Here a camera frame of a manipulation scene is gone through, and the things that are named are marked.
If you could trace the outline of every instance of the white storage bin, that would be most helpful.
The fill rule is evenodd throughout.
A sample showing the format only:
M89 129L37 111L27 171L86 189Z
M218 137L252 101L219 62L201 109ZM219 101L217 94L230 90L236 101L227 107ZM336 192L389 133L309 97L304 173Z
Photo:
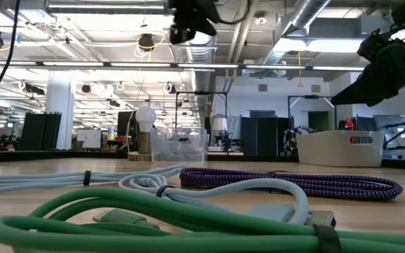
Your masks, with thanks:
M204 162L205 129L151 129L153 162Z
M351 143L369 137L372 143ZM380 167L384 133L376 131L323 131L296 136L300 163L337 167Z

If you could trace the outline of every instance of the wooden table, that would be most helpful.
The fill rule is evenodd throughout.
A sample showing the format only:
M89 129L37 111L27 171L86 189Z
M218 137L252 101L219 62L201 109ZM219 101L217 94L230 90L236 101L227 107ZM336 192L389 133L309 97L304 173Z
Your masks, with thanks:
M361 202L351 200L332 200L320 197L310 197L309 204L312 210L333 211L337 220L337 229L350 231L405 233L405 170L400 169L359 169L320 167L304 164L285 164L270 162L208 162L206 167L216 169L237 169L245 171L275 171L286 170L289 173L299 174L354 174L362 176L379 176L394 180L402 185L404 192L393 201L388 202ZM148 162L129 162L121 159L88 159L72 158L57 160L38 160L31 162L4 162L0 163L0 174L43 174L61 173L71 171L143 171L157 167ZM179 177L169 180L173 186L179 187ZM116 184L105 185L116 188ZM54 188L39 190L19 190L0 194L1 215L27 215L39 205L52 197L57 197L74 188ZM295 203L291 195L270 193L231 193L205 199L219 205L247 212L253 205L261 203ZM75 223L89 223L93 215L101 209L91 210L80 214L70 221ZM166 231L175 231L176 228L160 223ZM11 252L10 248L0 245L0 252Z

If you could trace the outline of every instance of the red object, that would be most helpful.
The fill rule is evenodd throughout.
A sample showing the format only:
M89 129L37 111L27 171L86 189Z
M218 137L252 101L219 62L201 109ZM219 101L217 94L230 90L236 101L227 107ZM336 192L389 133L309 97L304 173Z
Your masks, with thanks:
M345 127L349 127L351 131L354 131L354 123L351 119L346 119ZM351 143L354 143L354 137L351 137Z

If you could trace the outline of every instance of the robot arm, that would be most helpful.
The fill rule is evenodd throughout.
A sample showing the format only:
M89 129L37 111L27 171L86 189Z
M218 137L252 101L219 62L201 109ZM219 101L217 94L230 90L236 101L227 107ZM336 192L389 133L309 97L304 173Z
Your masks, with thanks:
M392 34L405 29L405 4L394 11L392 17L395 28L385 33L376 30L362 42L357 53L371 63L351 86L333 97L332 104L373 106L405 88L405 43L391 39Z

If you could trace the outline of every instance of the green cable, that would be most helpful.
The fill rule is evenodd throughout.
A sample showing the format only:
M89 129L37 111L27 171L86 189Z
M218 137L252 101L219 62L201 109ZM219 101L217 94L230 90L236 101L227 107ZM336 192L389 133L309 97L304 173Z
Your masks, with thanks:
M68 205L48 219L53 210ZM171 234L124 223L65 222L99 207L116 207L194 233ZM337 231L343 252L405 253L405 235ZM48 201L29 216L0 217L0 243L17 253L47 252L318 252L314 228L171 202L112 188L77 190Z

